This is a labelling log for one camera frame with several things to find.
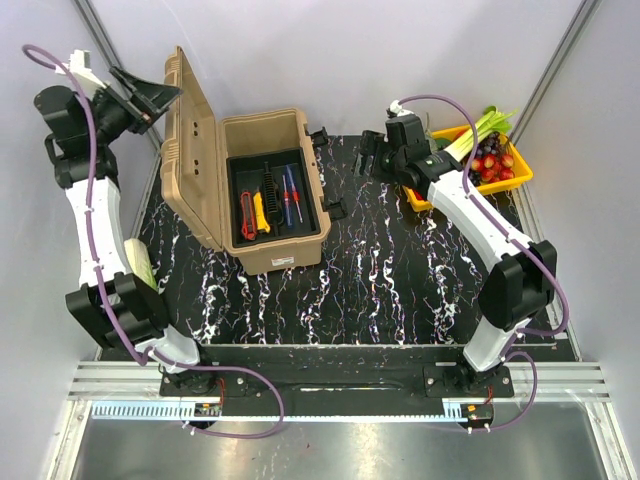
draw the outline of case latch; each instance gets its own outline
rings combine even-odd
[[[307,135],[311,137],[311,143],[313,143],[313,148],[322,147],[329,143],[329,135],[327,134],[327,129],[322,127],[322,130],[318,130],[317,132],[309,133]]]
[[[344,201],[344,198],[341,198],[337,202],[333,203],[324,202],[324,205],[322,205],[322,209],[325,212],[329,213],[329,219],[332,222],[347,218],[347,216],[349,215],[349,211],[347,210],[347,202]]]

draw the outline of basket of produce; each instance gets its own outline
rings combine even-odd
[[[487,122],[492,113],[494,123]],[[533,178],[533,171],[504,133],[511,128],[506,122],[508,116],[491,110],[476,123],[480,145],[471,160],[469,179],[482,195],[511,190]],[[463,165],[469,161],[473,137],[468,125],[439,130],[432,135],[440,148],[446,148]],[[432,208],[417,192],[403,188],[414,211]]]

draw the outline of black marble table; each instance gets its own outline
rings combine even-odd
[[[317,151],[326,198],[344,197],[314,267],[248,276],[240,262],[203,248],[162,200],[156,179],[140,239],[181,332],[202,344],[466,343],[480,318],[487,272],[438,211],[415,213],[399,187],[356,177],[359,137]],[[489,200],[515,226],[510,194]],[[542,313],[534,320],[548,328]],[[528,338],[527,342],[540,339]]]

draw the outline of toolbox lid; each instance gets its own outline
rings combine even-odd
[[[166,115],[162,197],[201,244],[222,251],[222,162],[217,149],[224,140],[219,138],[213,110],[181,47],[167,59],[164,80],[183,93]]]

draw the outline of red utility knife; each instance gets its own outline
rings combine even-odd
[[[242,236],[249,241],[256,239],[258,226],[256,225],[256,213],[253,210],[251,193],[248,190],[240,195],[240,205],[242,205]]]

